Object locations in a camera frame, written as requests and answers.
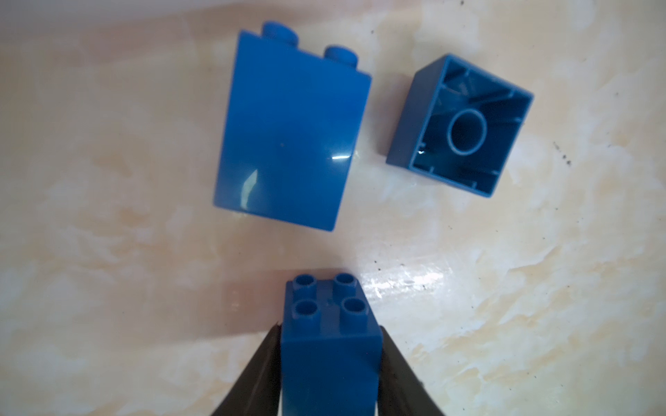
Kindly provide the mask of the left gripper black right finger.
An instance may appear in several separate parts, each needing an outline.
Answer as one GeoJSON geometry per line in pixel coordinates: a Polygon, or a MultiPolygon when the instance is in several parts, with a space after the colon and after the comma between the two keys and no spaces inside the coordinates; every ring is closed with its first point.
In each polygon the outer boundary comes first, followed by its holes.
{"type": "Polygon", "coordinates": [[[379,416],[444,416],[385,327],[379,372],[377,408],[379,416]]]}

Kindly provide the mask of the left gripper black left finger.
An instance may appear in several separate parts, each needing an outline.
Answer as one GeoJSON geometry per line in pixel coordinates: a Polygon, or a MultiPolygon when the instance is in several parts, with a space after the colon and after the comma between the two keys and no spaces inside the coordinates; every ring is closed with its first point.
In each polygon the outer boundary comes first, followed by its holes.
{"type": "Polygon", "coordinates": [[[267,333],[212,416],[267,415],[279,412],[281,394],[280,324],[267,333]]]}

